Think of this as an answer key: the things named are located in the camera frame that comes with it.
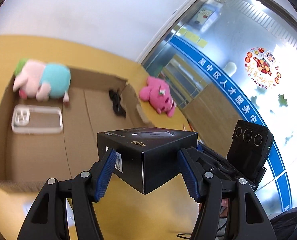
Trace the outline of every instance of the blue stripe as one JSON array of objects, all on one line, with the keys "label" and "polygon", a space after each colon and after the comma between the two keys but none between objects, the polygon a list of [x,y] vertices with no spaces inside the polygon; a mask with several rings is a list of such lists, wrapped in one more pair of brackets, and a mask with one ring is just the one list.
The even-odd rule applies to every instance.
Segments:
[{"label": "blue stripe", "polygon": [[[252,102],[241,91],[239,86],[235,84],[235,82],[212,60],[178,36],[173,36],[170,39],[169,44],[181,52],[195,66],[204,71],[208,77],[212,79],[220,91],[232,103],[234,108],[241,114],[244,120],[267,126]],[[267,161],[274,178],[285,171],[285,166],[275,141]],[[278,178],[275,181],[280,196],[282,210],[288,205],[290,205],[290,208],[292,206],[287,174],[285,173],[283,176],[285,179]]]}]

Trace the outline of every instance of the metal screw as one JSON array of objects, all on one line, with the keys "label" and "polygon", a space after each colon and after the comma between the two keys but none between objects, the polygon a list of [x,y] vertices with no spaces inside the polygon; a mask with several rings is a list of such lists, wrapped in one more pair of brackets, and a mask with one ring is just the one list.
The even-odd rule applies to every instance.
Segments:
[{"label": "metal screw", "polygon": [[81,173],[82,178],[87,178],[88,176],[90,176],[90,173],[88,171],[84,171]]},{"label": "metal screw", "polygon": [[211,179],[214,177],[213,173],[212,172],[205,172],[204,173],[205,177],[207,177],[208,179]]},{"label": "metal screw", "polygon": [[239,183],[241,183],[242,185],[245,185],[247,183],[247,180],[244,179],[244,178],[240,178],[239,180]]},{"label": "metal screw", "polygon": [[56,180],[54,178],[50,178],[50,179],[48,179],[47,183],[50,184],[50,185],[52,185],[52,184],[55,183],[55,181]]}]

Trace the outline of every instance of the black cable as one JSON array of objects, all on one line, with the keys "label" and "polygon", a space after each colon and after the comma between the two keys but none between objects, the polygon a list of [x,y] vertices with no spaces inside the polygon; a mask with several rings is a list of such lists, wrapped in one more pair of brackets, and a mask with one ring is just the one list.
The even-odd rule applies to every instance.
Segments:
[{"label": "black cable", "polygon": [[[221,229],[223,229],[225,226],[226,226],[226,223],[224,225],[222,225],[219,229],[217,229],[217,232],[220,231]],[[191,235],[191,233],[181,233],[176,236],[179,238],[182,238],[182,239],[190,239],[190,237],[185,237],[186,235]]]},{"label": "black cable", "polygon": [[224,226],[226,226],[226,222],[225,222],[225,224],[224,225],[222,225],[219,229],[217,229],[217,231],[216,232],[218,232],[218,231],[220,231],[221,229],[223,229],[224,228]]},{"label": "black cable", "polygon": [[181,233],[176,236],[182,239],[190,239],[190,237],[185,237],[186,235],[191,235],[191,233]]}]

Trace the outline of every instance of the blue gripper pad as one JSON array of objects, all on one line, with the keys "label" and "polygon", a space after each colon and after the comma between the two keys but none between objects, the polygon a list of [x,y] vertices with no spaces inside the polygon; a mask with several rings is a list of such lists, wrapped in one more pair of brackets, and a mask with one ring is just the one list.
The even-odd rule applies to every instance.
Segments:
[{"label": "blue gripper pad", "polygon": [[95,191],[95,200],[100,201],[101,197],[104,197],[106,189],[109,185],[112,173],[116,164],[116,151],[111,150],[111,153],[106,160],[106,163],[103,166],[103,169],[97,179],[96,191]]},{"label": "blue gripper pad", "polygon": [[198,199],[200,198],[200,193],[198,191],[198,182],[188,161],[185,158],[185,155],[181,150],[179,150],[177,153],[177,161],[189,195],[195,201],[198,201]]},{"label": "blue gripper pad", "polygon": [[202,148],[202,145],[200,142],[197,143],[197,150],[203,152],[204,149]]}]

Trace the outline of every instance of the clear phone case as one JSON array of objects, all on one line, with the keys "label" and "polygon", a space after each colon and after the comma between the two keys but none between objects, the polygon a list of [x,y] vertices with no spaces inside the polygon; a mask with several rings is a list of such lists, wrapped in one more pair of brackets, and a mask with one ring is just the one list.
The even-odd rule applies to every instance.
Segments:
[{"label": "clear phone case", "polygon": [[50,134],[63,130],[61,109],[55,106],[17,105],[12,116],[12,131],[20,134]]}]

